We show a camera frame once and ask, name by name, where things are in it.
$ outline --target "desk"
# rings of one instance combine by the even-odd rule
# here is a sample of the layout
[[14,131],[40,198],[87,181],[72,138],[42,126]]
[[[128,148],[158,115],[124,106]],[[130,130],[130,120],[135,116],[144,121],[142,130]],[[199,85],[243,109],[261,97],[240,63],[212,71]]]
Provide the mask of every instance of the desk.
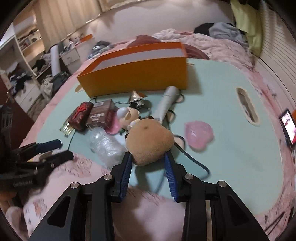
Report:
[[[184,136],[184,123],[204,121],[214,131],[215,139],[205,151],[194,152],[188,146],[186,151],[206,165],[211,176],[205,181],[216,183],[226,181],[256,215],[270,209],[281,192],[283,170],[278,141],[267,112],[250,82],[235,67],[209,60],[189,59],[188,90],[182,93],[185,101],[174,106],[175,121],[171,124],[174,134]],[[38,134],[37,142],[59,138],[68,148],[70,139],[59,131],[71,112],[83,101],[89,100],[84,91],[75,93],[74,86],[52,111]],[[260,119],[255,126],[245,117],[237,97],[237,87],[245,89],[252,100]],[[163,91],[145,92],[152,104],[152,112],[159,103]],[[126,102],[129,93],[100,96],[98,101],[113,99]],[[89,132],[76,133],[70,150],[102,164],[89,148]],[[189,173],[203,177],[204,171],[182,154],[173,151],[176,161]],[[163,164],[153,163],[144,167],[133,166],[130,185],[155,191],[171,198],[167,180],[163,181]]]

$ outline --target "plastic water bottle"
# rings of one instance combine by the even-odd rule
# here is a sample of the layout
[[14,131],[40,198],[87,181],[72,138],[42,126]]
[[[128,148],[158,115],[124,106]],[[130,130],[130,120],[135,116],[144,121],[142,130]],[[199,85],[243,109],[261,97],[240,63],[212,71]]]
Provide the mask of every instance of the plastic water bottle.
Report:
[[91,130],[90,148],[108,169],[120,164],[127,151],[113,136],[106,134],[101,127]]

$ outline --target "curtain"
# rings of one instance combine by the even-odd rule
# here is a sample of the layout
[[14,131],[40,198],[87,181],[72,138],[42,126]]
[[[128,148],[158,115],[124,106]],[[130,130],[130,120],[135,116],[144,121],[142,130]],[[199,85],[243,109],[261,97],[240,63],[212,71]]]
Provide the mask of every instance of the curtain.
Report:
[[46,51],[102,13],[97,0],[39,0],[33,9]]
[[138,0],[98,0],[103,12],[108,11],[112,8],[123,6],[131,2],[136,2],[136,1]]

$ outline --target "oval hole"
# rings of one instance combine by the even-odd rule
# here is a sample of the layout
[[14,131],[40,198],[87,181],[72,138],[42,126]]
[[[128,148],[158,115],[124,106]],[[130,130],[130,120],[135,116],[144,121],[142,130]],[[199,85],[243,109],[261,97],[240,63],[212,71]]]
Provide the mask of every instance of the oval hole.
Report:
[[248,93],[242,88],[237,88],[237,96],[248,122],[253,125],[258,125],[259,118]]

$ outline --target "metal screw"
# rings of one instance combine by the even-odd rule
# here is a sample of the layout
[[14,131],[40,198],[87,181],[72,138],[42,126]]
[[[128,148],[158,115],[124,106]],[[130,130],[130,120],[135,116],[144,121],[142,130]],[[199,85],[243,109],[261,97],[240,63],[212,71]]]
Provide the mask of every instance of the metal screw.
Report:
[[73,189],[78,188],[78,186],[79,186],[79,183],[77,182],[71,183],[71,188]]
[[113,176],[111,175],[111,174],[106,174],[105,176],[104,176],[104,179],[105,180],[110,180],[110,179],[112,179],[113,178]]
[[224,188],[224,187],[227,186],[227,183],[224,182],[224,181],[219,181],[218,184],[219,184],[219,186],[222,187],[222,188]]
[[185,174],[185,179],[187,179],[187,180],[191,180],[191,179],[193,179],[193,175],[192,174],[189,174],[189,173],[187,173],[187,174]]

